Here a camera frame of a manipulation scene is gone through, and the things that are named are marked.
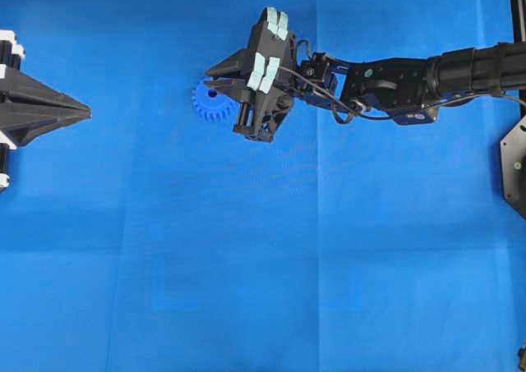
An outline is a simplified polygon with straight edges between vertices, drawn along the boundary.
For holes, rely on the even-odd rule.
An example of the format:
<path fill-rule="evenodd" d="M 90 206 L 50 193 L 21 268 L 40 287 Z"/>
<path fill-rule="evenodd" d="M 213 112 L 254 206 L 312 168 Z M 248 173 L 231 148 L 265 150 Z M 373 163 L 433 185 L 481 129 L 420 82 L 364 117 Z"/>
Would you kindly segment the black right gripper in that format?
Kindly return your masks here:
<path fill-rule="evenodd" d="M 244 80 L 205 80 L 207 87 L 242 106 L 234 131 L 258 142 L 274 140 L 276 131 L 293 107 L 292 77 L 286 68 L 296 65 L 293 49 L 295 34 L 288 28 L 288 15 L 266 7 L 252 27 L 247 48 L 242 48 L 209 68 L 209 77 Z"/>

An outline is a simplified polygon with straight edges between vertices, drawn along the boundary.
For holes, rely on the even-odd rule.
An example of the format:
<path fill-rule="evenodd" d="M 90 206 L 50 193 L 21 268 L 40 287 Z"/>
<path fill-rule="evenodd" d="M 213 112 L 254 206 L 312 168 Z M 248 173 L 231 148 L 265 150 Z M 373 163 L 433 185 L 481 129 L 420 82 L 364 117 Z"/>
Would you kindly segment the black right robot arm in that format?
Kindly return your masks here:
<path fill-rule="evenodd" d="M 206 72 L 208 88 L 240 105 L 235 133 L 270 143 L 297 100 L 331 111 L 339 124 L 370 121 L 375 109 L 376 121 L 408 126 L 435 122 L 442 107 L 525 87 L 523 43 L 375 62 L 346 62 L 310 47 L 289 29 L 286 13 L 267 7 L 247 46 Z"/>

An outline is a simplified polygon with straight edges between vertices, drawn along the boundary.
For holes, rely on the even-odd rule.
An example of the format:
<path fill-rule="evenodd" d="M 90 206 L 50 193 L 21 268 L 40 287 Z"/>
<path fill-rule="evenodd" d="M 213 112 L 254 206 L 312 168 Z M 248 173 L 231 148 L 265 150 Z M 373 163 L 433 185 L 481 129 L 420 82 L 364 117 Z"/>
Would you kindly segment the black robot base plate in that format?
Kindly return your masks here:
<path fill-rule="evenodd" d="M 501 140 L 502 190 L 506 202 L 525 218 L 525 117 Z"/>

